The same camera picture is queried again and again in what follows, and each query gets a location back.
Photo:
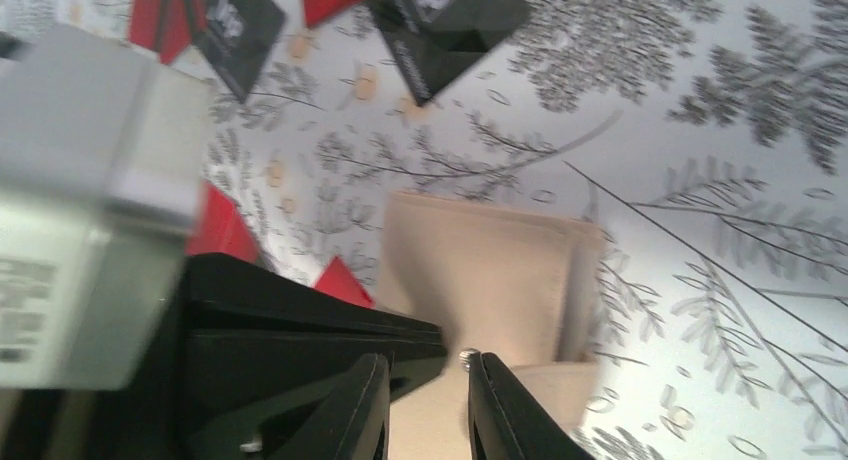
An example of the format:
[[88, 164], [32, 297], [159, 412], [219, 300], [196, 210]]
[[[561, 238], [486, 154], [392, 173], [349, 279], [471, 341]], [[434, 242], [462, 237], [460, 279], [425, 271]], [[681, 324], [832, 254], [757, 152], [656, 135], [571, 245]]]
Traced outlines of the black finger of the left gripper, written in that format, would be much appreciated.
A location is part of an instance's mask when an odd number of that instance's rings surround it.
[[366, 354], [388, 361], [390, 405], [447, 360], [434, 324], [225, 254], [189, 258], [178, 298], [178, 437], [191, 459], [267, 459]]

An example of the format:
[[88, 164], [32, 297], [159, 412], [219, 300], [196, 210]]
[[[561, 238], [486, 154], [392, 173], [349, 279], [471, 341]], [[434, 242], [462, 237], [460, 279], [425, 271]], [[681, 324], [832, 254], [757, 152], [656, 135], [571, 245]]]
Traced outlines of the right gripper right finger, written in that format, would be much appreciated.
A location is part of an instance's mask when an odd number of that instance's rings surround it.
[[473, 353], [467, 364], [474, 460], [592, 460], [496, 354]]

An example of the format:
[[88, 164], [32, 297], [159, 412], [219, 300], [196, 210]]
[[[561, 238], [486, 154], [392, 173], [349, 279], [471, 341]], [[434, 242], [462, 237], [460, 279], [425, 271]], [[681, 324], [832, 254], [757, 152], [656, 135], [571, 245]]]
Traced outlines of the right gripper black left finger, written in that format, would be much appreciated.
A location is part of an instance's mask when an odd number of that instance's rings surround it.
[[390, 371], [385, 357], [366, 354], [342, 376], [298, 429], [267, 459], [385, 459]]

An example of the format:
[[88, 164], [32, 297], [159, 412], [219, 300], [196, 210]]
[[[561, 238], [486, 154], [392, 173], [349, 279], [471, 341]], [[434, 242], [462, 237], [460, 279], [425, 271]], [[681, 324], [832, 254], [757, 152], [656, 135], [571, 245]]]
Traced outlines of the beige leather card holder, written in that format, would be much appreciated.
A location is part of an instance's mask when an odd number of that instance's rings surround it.
[[377, 306], [439, 326], [442, 373], [391, 408], [392, 459], [468, 459], [467, 359], [496, 354], [562, 431], [599, 381], [589, 330], [600, 228], [569, 218], [395, 192], [381, 233]]

